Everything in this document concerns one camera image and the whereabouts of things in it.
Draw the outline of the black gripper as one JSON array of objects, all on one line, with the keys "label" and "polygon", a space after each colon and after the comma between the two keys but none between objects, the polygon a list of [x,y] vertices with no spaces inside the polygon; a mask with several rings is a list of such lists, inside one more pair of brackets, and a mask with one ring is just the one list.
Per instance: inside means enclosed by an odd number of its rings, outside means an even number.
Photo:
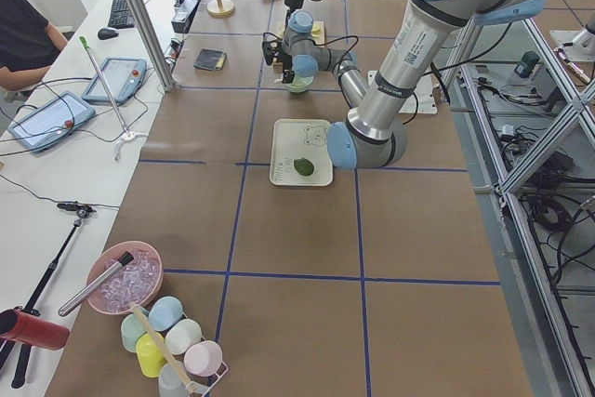
[{"label": "black gripper", "polygon": [[284,83],[291,84],[294,81],[295,74],[292,71],[292,57],[283,49],[283,38],[275,34],[267,38],[269,33],[262,35],[262,53],[267,66],[274,63],[280,63],[284,70]]}]

